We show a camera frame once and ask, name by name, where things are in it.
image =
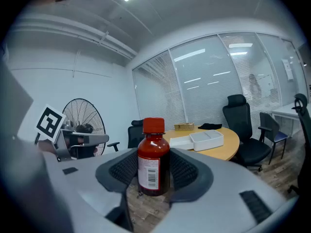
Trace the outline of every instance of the white ceiling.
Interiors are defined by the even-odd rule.
[[[176,27],[224,17],[255,17],[283,25],[288,18],[278,0],[68,0],[26,11],[65,17],[89,25],[136,51]]]

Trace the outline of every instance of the white tray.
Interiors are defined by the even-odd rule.
[[[216,130],[190,134],[194,151],[220,147],[224,144],[224,135]]]
[[[182,149],[182,150],[192,150],[193,142],[190,136],[176,137],[170,139],[170,147]]]

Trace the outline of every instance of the wooden floor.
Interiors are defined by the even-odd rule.
[[[286,143],[286,149],[281,160],[283,142],[276,145],[276,150],[269,163],[268,156],[262,162],[262,171],[253,172],[259,175],[262,180],[275,188],[286,198],[295,196],[295,192],[287,193],[291,184],[297,185],[297,176],[300,172],[304,160],[304,143],[303,132],[300,131],[289,138]],[[130,216],[134,225],[135,233],[148,233],[169,211],[169,197],[173,189],[163,196],[149,197],[146,195],[139,196],[137,191],[137,179],[134,179],[127,189],[127,199],[130,209]]]

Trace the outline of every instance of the white desk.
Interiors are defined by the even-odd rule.
[[[290,134],[290,137],[292,137],[293,134],[295,134],[298,130],[296,130],[295,132],[294,131],[294,120],[298,120],[299,121],[299,117],[298,117],[298,114],[296,112],[296,110],[293,110],[292,108],[295,106],[294,103],[290,103],[288,105],[285,105],[281,108],[278,108],[276,110],[272,110],[271,113],[272,113],[272,117],[275,119],[275,116],[278,116],[278,117],[285,117],[285,118],[289,118],[292,120],[292,129],[291,129],[291,134]],[[307,110],[308,112],[310,113],[311,112],[311,103],[308,104],[307,106]]]

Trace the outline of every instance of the small brown box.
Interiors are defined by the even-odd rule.
[[[193,130],[194,123],[193,122],[186,122],[186,123],[179,123],[174,124],[175,130]]]

